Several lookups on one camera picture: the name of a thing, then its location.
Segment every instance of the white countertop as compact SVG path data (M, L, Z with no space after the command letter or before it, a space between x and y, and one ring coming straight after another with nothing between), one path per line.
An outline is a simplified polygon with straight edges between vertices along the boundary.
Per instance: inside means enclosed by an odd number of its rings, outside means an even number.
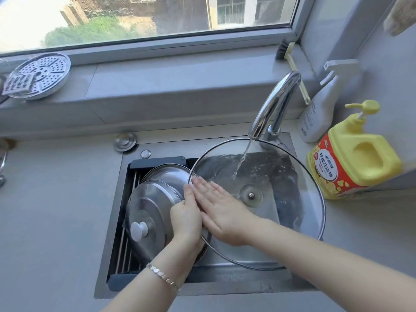
M298 157L296 121L286 120ZM140 143L244 135L249 124L138 133ZM26 141L10 152L0 189L0 309L98 311L93 298L122 156L114 135ZM326 242L416 277L410 192L327 202ZM179 297L171 311L342 311L320 292Z

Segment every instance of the silver bracelet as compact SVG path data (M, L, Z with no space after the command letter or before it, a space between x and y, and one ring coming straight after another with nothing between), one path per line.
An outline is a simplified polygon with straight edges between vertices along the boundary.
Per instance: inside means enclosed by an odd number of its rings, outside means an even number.
M178 285L170 279L168 276L166 276L163 272L161 272L159 269L157 269L155 266L153 266L151 263L148 263L146 265L146 268L150 269L152 272L154 272L156 275L158 275L160 278L162 278L164 281L166 281L168 284L170 284L176 291L179 291Z

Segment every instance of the brush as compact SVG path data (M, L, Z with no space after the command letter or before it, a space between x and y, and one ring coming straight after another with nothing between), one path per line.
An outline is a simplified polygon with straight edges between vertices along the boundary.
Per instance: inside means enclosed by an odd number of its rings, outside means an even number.
M290 65L290 67L292 68L293 71L298 71L296 64L294 64L294 60L293 57L291 55L292 50L293 50L293 46L294 46L294 42L290 43L287 40L282 40L279 47L278 47L278 51L276 53L276 60L284 60L286 59ZM311 98L309 97L308 91L306 90L306 87L303 83L303 81L300 81L300 91L302 93L303 99L305 100L306 105L309 104L309 102L311 101Z

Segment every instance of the grater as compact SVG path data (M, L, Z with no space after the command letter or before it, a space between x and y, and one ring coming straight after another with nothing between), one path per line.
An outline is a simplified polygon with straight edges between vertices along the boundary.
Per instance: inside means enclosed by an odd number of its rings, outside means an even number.
M65 54L41 54L14 69L4 85L3 95L26 100L49 96L65 84L70 67L70 58Z

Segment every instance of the dirt ground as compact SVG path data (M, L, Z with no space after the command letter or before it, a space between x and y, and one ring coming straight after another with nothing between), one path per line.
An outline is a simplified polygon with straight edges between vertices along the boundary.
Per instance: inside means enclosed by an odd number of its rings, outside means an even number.
M120 25L126 29L135 26L136 30L142 34L143 37L156 35L156 25L149 16L119 16L118 20Z

